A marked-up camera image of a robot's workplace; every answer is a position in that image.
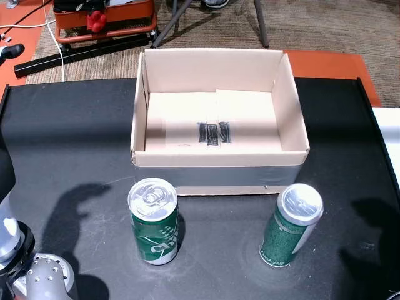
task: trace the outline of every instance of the metal frame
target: metal frame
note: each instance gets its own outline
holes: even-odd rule
[[[174,0],[172,5],[172,18],[165,26],[164,30],[162,30],[162,32],[159,34],[157,39],[153,42],[151,46],[152,48],[157,48],[162,43],[168,32],[177,23],[179,18],[184,14],[185,10],[190,6],[190,4],[192,4],[193,1],[194,0],[185,0],[184,4],[176,11],[178,7],[178,0]],[[254,0],[254,6],[256,7],[258,26],[260,28],[261,44],[264,48],[269,48],[269,40],[268,40],[267,30],[265,27],[264,15],[260,0]]]
[[[125,37],[80,48],[64,47],[62,49],[62,58],[64,59],[64,64],[68,64],[73,63],[74,61],[80,61],[82,59],[93,58],[94,56],[109,54],[148,44],[149,38],[147,34],[138,34],[136,36]],[[22,64],[17,64],[14,66],[14,72],[17,78],[21,78],[60,65],[60,55],[54,54],[33,61],[24,62]]]

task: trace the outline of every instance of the black marking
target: black marking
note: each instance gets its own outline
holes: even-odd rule
[[[205,143],[207,141],[207,123],[198,122],[199,124],[199,142]]]
[[[218,128],[215,124],[207,124],[207,145],[218,146]]]
[[[219,122],[219,136],[223,143],[231,142],[231,128],[229,122]]]

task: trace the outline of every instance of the can lid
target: can lid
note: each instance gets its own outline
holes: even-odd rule
[[[172,214],[178,205],[175,188],[160,178],[146,178],[130,190],[127,205],[131,213],[147,222],[157,222]]]
[[[300,226],[318,222],[324,212],[323,200],[319,193],[303,183],[288,186],[279,195],[277,206],[286,220]]]

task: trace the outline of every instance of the green can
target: green can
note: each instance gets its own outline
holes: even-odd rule
[[[129,192],[128,206],[140,256],[149,264],[173,260],[178,250],[178,196],[160,178],[137,182]]]
[[[319,193],[307,184],[288,186],[277,199],[259,247],[263,261],[274,267],[287,266],[307,241],[323,215]]]

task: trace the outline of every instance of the cardboard box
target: cardboard box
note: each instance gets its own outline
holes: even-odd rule
[[[149,49],[132,122],[135,178],[185,194],[271,194],[309,152],[288,55],[252,49]]]

